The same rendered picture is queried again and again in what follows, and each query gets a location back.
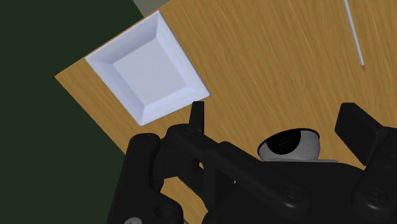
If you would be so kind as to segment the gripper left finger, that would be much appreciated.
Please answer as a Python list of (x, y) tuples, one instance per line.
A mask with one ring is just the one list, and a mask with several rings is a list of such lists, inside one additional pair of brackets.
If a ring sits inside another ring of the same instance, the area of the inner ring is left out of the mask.
[(188, 123), (164, 137), (129, 141), (106, 224), (183, 224), (181, 205), (161, 192), (179, 178), (203, 201), (202, 224), (288, 224), (303, 220), (310, 193), (244, 150), (204, 134), (204, 103), (192, 104)]

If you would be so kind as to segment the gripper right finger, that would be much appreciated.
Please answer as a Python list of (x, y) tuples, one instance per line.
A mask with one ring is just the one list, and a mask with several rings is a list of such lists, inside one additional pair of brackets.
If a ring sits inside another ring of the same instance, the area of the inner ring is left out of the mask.
[(397, 128), (343, 102), (335, 133), (365, 166), (351, 193), (354, 214), (370, 223), (397, 224)]

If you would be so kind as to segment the white square plate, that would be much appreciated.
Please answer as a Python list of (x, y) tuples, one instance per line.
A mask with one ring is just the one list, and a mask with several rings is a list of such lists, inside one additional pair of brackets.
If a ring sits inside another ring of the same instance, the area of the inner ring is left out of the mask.
[(210, 96), (160, 11), (85, 60), (140, 126)]

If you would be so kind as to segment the white pencil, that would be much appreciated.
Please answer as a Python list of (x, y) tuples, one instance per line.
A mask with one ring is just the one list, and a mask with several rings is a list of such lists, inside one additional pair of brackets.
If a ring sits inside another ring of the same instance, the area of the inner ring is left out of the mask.
[(356, 51), (357, 51), (357, 54), (358, 54), (360, 67), (362, 68), (363, 71), (366, 71), (365, 61), (364, 61), (363, 54), (362, 54), (362, 51), (361, 51), (361, 47), (360, 47), (360, 44), (359, 44), (358, 35), (357, 35), (356, 28), (355, 28), (355, 25), (354, 25), (354, 20), (352, 18), (352, 13), (351, 13), (351, 9), (350, 9), (350, 6), (349, 6), (349, 1), (348, 0), (343, 0), (343, 4), (344, 4), (345, 12), (346, 12), (346, 15), (347, 15), (349, 27), (351, 29), (354, 45), (356, 47)]

